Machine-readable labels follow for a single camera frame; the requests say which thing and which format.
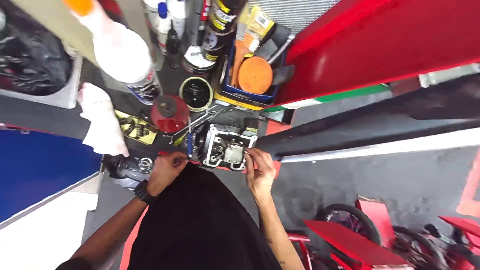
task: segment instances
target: orange lid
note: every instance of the orange lid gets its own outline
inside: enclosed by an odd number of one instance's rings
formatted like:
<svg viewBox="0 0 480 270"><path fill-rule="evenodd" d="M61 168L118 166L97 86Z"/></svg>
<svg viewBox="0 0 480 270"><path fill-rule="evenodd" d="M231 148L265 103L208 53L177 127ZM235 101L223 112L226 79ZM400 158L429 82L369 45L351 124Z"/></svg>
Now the orange lid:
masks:
<svg viewBox="0 0 480 270"><path fill-rule="evenodd" d="M263 94L272 84L272 79L272 67L261 57L250 57L240 66L239 84L245 92Z"/></svg>
<svg viewBox="0 0 480 270"><path fill-rule="evenodd" d="M63 0L67 7L82 17L93 10L93 1L94 0Z"/></svg>

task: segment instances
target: white rag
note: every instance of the white rag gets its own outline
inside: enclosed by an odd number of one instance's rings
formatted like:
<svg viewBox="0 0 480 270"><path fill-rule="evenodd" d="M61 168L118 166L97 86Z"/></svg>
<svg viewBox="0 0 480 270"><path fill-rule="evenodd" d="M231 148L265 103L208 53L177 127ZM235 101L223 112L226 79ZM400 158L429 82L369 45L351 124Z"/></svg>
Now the white rag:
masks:
<svg viewBox="0 0 480 270"><path fill-rule="evenodd" d="M93 147L95 153L128 157L130 154L108 94L91 83L84 83L77 101L83 110L80 116L91 122L83 144Z"/></svg>

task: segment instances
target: hand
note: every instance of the hand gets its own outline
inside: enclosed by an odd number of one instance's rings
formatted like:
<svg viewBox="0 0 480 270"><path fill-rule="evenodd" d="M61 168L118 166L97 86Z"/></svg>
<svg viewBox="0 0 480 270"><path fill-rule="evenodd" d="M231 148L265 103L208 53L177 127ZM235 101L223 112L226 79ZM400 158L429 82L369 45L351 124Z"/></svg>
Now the hand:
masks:
<svg viewBox="0 0 480 270"><path fill-rule="evenodd" d="M245 155L247 167L247 184L256 200L270 196L276 169L273 165L272 156L269 153L256 148L247 148Z"/></svg>
<svg viewBox="0 0 480 270"><path fill-rule="evenodd" d="M187 156L180 152L158 156L146 188L148 193L155 197L158 196L177 178L187 163Z"/></svg>

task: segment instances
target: gray floor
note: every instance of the gray floor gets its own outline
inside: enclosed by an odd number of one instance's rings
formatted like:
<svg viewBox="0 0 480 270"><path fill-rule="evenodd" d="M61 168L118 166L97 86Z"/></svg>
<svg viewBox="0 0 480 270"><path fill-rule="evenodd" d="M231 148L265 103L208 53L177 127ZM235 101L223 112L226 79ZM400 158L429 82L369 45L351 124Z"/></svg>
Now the gray floor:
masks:
<svg viewBox="0 0 480 270"><path fill-rule="evenodd" d="M295 113L293 125L351 110L390 96L389 93L379 93L301 108ZM313 239L314 235L307 230L302 220L312 219L318 209L332 203L353 204L357 194L385 202L395 225L421 228L431 222L447 233L450 231L449 225L437 216L458 216L456 207L477 149L465 147L316 163L287 163L280 169L272 194L285 228L303 230ZM245 175L218 169L212 171L258 221L257 207L246 185ZM130 191L103 181L98 208L95 213L87 216L84 238L131 197ZM323 245L318 239L314 241Z"/></svg>

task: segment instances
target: wrist watch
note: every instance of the wrist watch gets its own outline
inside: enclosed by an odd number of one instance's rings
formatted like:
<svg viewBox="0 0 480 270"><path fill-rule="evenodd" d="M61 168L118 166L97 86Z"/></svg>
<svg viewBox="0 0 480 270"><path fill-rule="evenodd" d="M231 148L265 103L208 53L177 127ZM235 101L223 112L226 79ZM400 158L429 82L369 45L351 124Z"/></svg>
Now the wrist watch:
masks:
<svg viewBox="0 0 480 270"><path fill-rule="evenodd" d="M156 197L148 193L147 184L148 184L147 180L141 181L137 185L137 187L133 190L133 194L135 194L135 196L139 198L142 202L145 202L148 205L150 205L155 201Z"/></svg>

